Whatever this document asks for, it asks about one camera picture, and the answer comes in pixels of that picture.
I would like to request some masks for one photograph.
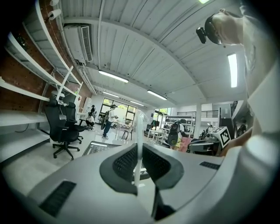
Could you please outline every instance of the cable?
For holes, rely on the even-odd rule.
[[[29,126],[29,124],[27,124],[27,127],[26,127],[26,129],[24,131],[15,131],[15,132],[17,132],[17,133],[25,132],[27,130],[28,126]]]

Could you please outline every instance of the jeans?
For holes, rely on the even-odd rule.
[[[104,128],[104,133],[103,133],[103,137],[107,136],[108,131],[110,130],[112,122],[107,121],[106,126]]]
[[[89,126],[93,126],[95,123],[94,122],[89,122],[88,120],[86,120],[87,125]]]

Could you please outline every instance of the air conditioning vent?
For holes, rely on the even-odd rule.
[[[86,52],[87,61],[92,61],[91,42],[89,38],[89,26],[81,27],[81,30],[82,30],[84,50]]]

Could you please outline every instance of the ceiling fixture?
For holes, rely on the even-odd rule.
[[[104,92],[104,91],[103,91],[103,93],[119,98],[119,96],[114,95],[114,94],[112,94],[112,93],[106,93],[106,92]]]
[[[231,54],[227,56],[229,61],[229,67],[231,69],[231,88],[237,87],[237,58],[236,54]]]
[[[127,79],[123,79],[123,78],[118,77],[118,76],[116,76],[116,75],[113,75],[113,74],[111,74],[111,73],[108,73],[108,72],[105,72],[105,71],[102,71],[102,70],[98,70],[98,72],[99,72],[100,74],[102,74],[102,75],[106,75],[106,76],[109,76],[109,77],[111,77],[111,78],[114,78],[114,79],[120,80],[120,81],[122,81],[122,82],[128,83],[128,80],[127,80]]]
[[[130,101],[130,102],[136,103],[136,102],[134,102],[134,101]],[[136,104],[141,105],[141,106],[144,106],[143,104],[140,104],[140,103],[136,103]]]
[[[204,3],[206,3],[206,2],[208,2],[208,1],[210,1],[210,0],[199,0],[202,4],[204,4]]]
[[[147,92],[148,92],[148,93],[151,93],[151,94],[154,95],[154,96],[159,97],[159,98],[162,99],[162,100],[167,100],[166,98],[160,96],[159,94],[156,94],[156,93],[152,92],[151,90],[148,90]]]

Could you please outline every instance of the hand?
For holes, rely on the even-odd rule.
[[[222,150],[222,153],[220,154],[220,156],[225,156],[227,154],[227,152],[236,146],[240,146],[239,142],[236,139],[232,139],[228,142],[227,146]]]

